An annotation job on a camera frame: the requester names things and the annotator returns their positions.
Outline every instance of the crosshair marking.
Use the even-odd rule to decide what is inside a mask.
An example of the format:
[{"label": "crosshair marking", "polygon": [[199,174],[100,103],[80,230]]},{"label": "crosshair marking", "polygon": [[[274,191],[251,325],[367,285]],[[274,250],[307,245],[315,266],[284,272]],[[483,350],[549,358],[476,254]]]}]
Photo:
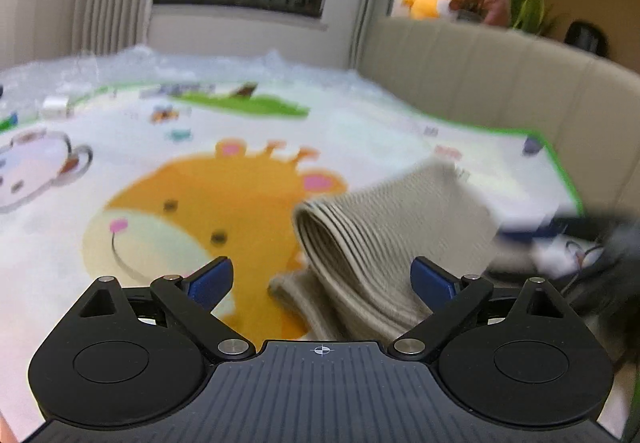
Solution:
[{"label": "crosshair marking", "polygon": [[335,350],[334,349],[329,349],[326,346],[318,346],[318,347],[316,347],[316,349],[312,349],[312,351],[316,355],[320,355],[321,357],[324,357],[325,355],[328,355],[329,353],[331,353],[331,351],[335,351]]}]

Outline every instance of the beige sofa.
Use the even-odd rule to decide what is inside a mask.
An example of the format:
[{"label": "beige sofa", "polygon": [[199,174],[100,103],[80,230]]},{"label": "beige sofa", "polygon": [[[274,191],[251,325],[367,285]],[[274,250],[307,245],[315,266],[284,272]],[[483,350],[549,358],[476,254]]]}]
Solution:
[{"label": "beige sofa", "polygon": [[544,38],[386,18],[360,73],[442,118],[540,131],[586,206],[640,211],[640,76]]}]

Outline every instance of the blue finger pad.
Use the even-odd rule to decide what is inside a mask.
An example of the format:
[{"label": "blue finger pad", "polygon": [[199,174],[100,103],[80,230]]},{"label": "blue finger pad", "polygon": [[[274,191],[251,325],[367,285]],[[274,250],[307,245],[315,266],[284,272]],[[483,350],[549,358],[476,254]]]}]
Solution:
[{"label": "blue finger pad", "polygon": [[431,311],[437,311],[456,296],[455,279],[446,279],[434,267],[416,259],[411,265],[411,287]]},{"label": "blue finger pad", "polygon": [[229,259],[225,259],[203,267],[183,283],[187,286],[185,292],[189,298],[211,311],[231,291],[234,267]]}]

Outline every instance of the folded towel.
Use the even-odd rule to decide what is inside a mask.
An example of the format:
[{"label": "folded towel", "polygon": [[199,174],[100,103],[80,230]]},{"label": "folded towel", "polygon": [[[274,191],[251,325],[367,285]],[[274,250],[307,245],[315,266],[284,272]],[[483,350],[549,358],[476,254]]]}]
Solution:
[{"label": "folded towel", "polygon": [[410,285],[419,255],[457,277],[495,261],[532,264],[494,242],[489,210],[452,165],[436,161],[375,188],[302,203],[293,221],[308,267],[275,277],[270,293],[318,340],[386,344],[424,320],[430,310]]}]

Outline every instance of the cartoon animal print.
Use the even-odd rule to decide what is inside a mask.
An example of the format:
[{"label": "cartoon animal print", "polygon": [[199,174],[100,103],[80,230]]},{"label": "cartoon animal print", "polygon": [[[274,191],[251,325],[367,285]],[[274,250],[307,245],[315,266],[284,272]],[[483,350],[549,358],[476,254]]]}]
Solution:
[{"label": "cartoon animal print", "polygon": [[174,142],[174,144],[180,144],[180,142],[190,142],[193,140],[193,134],[190,129],[174,129],[169,133],[166,133],[164,137]]},{"label": "cartoon animal print", "polygon": [[436,154],[444,156],[445,158],[452,158],[454,160],[457,160],[458,162],[462,160],[462,153],[454,147],[436,146],[434,152]]},{"label": "cartoon animal print", "polygon": [[180,118],[180,111],[173,106],[157,106],[151,114],[152,124],[162,124]]},{"label": "cartoon animal print", "polygon": [[0,214],[16,210],[51,186],[80,178],[91,166],[89,146],[73,148],[64,133],[28,131],[0,148]]},{"label": "cartoon animal print", "polygon": [[241,88],[236,89],[235,91],[232,91],[229,96],[231,96],[232,98],[251,98],[254,93],[255,90],[258,88],[258,84],[256,83],[252,83],[252,82],[248,82],[246,84],[244,84]]},{"label": "cartoon animal print", "polygon": [[214,314],[258,347],[269,338],[300,338],[306,327],[269,297],[268,284],[302,266],[291,221],[295,205],[347,185],[331,172],[299,167],[318,151],[276,157],[284,147],[270,142],[250,154],[244,141],[223,140],[215,153],[178,158],[134,183],[86,231],[87,269],[93,277],[106,273],[140,286],[226,255],[234,264],[234,288]]}]

